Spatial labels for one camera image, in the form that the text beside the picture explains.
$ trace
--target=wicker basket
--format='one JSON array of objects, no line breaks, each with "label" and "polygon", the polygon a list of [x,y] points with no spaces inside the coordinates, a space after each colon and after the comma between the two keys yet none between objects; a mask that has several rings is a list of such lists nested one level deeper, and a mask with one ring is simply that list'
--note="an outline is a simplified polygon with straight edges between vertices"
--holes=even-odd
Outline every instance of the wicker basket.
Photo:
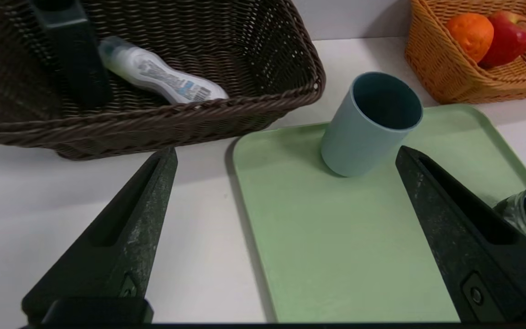
[{"label": "wicker basket", "polygon": [[116,35],[229,100],[169,106],[111,74],[113,101],[81,108],[27,0],[0,0],[0,144],[85,160],[244,135],[318,100],[325,75],[290,0],[82,0]]},{"label": "wicker basket", "polygon": [[455,15],[490,15],[501,9],[526,15],[526,0],[411,0],[413,20],[407,62],[441,104],[484,103],[526,98],[526,54],[515,62],[484,70],[468,58],[445,24]]}]

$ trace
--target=cup rim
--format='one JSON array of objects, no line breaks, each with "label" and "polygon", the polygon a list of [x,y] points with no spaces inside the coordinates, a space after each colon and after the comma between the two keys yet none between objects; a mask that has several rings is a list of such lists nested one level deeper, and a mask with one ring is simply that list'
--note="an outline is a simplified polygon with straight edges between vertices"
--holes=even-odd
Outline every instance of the cup rim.
[{"label": "cup rim", "polygon": [[[417,102],[419,103],[419,106],[421,108],[421,113],[420,113],[419,119],[417,120],[415,125],[412,125],[411,127],[407,127],[407,128],[403,128],[403,129],[394,129],[394,128],[386,127],[384,125],[381,125],[380,123],[377,123],[377,122],[373,121],[373,119],[369,118],[366,114],[363,113],[363,111],[361,111],[361,109],[357,105],[357,102],[354,100],[353,89],[354,89],[354,85],[357,83],[357,81],[359,81],[360,78],[365,77],[366,75],[384,75],[384,76],[388,77],[389,79],[393,79],[393,80],[396,80],[396,81],[402,83],[403,85],[405,85],[405,87],[407,87],[409,90],[411,90],[411,93],[413,94],[413,96],[415,96],[415,98],[417,99]],[[415,90],[413,90],[413,88],[409,87],[409,85],[407,83],[405,83],[405,81],[402,81],[401,79],[395,77],[394,75],[390,75],[390,74],[387,74],[387,73],[384,73],[384,72],[377,72],[377,71],[369,71],[369,72],[365,72],[365,73],[359,74],[356,78],[354,78],[354,80],[350,84],[350,87],[348,88],[348,97],[351,98],[352,104],[354,104],[354,108],[357,110],[357,112],[360,115],[362,115],[366,120],[374,123],[374,125],[380,127],[381,129],[384,129],[386,131],[390,131],[392,133],[406,133],[406,132],[412,131],[423,120],[423,104],[422,104],[421,100],[419,99],[419,96],[417,96],[417,94],[415,93]]]}]

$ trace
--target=bottle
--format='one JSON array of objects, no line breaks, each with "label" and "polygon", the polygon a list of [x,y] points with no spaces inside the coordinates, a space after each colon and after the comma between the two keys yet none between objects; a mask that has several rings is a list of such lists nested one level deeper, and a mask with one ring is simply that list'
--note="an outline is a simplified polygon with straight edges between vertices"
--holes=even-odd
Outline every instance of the bottle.
[{"label": "bottle", "polygon": [[138,88],[161,94],[170,104],[228,98],[216,83],[172,69],[156,54],[119,37],[104,38],[99,52],[107,69]]}]

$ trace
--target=white table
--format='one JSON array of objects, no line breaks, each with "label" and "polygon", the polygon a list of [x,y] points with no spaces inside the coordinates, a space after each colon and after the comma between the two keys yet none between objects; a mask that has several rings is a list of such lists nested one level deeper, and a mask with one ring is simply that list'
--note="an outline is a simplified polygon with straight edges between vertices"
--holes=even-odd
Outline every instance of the white table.
[{"label": "white table", "polygon": [[[327,74],[323,98],[272,127],[329,121],[365,71],[396,75],[425,106],[436,104],[403,59],[403,38],[315,45]],[[526,164],[526,100],[478,108]],[[272,320],[255,279],[261,272],[232,172],[233,141],[177,148],[178,171],[146,295],[156,322]],[[25,323],[21,298],[148,156],[70,162],[50,150],[0,146],[0,328]]]}]

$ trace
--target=apple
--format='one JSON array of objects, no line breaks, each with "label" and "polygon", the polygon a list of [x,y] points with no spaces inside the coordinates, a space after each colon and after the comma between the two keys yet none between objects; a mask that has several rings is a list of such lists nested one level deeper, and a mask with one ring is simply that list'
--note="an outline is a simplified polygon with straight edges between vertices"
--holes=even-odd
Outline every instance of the apple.
[{"label": "apple", "polygon": [[526,52],[526,17],[499,11],[488,17],[494,27],[494,39],[480,66],[490,69],[513,62]]}]

